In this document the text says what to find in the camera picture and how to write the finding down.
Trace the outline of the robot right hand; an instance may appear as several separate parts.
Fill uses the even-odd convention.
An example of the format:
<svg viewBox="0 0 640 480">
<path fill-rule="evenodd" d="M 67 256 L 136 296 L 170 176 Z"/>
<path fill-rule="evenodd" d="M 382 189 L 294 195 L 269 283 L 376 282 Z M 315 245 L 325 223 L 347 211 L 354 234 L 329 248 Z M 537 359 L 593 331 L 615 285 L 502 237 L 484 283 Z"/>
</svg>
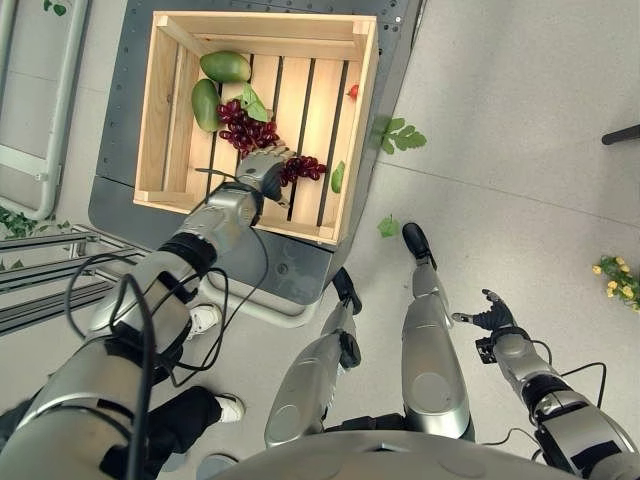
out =
<svg viewBox="0 0 640 480">
<path fill-rule="evenodd" d="M 454 322 L 472 324 L 487 331 L 515 327 L 514 316 L 502 298 L 489 289 L 482 289 L 481 292 L 490 303 L 488 310 L 476 314 L 456 312 L 451 315 L 451 319 Z"/>
</svg>

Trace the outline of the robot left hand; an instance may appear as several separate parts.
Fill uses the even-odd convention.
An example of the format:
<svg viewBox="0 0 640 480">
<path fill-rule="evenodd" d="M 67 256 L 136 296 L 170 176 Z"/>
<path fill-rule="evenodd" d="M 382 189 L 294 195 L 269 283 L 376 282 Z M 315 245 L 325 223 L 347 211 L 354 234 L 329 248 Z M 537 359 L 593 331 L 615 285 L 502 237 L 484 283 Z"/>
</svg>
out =
<svg viewBox="0 0 640 480">
<path fill-rule="evenodd" d="M 282 193 L 281 175 L 286 163 L 296 155 L 286 146 L 270 146 L 249 153 L 236 170 L 240 183 L 257 190 L 264 198 L 282 207 L 289 206 L 289 200 Z"/>
</svg>

